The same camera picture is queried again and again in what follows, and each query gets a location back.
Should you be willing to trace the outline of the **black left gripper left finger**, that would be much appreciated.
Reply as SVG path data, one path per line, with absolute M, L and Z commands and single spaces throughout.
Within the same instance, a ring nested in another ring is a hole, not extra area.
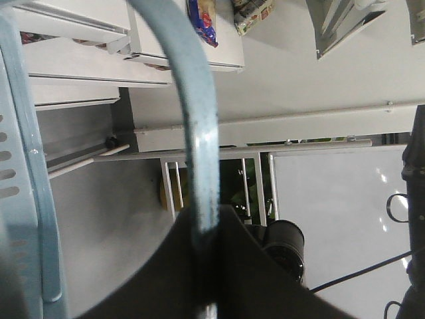
M 182 210 L 151 258 L 81 318 L 195 318 L 191 210 Z

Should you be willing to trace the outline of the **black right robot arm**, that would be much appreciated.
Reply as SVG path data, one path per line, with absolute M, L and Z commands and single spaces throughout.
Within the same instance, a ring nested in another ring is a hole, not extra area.
M 416 109 L 410 141 L 403 152 L 411 260 L 406 291 L 397 318 L 424 317 L 424 106 Z

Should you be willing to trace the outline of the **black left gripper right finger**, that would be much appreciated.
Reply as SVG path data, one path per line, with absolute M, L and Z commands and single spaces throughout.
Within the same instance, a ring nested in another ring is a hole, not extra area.
M 253 239 L 230 206 L 218 224 L 219 318 L 349 318 L 295 282 Z

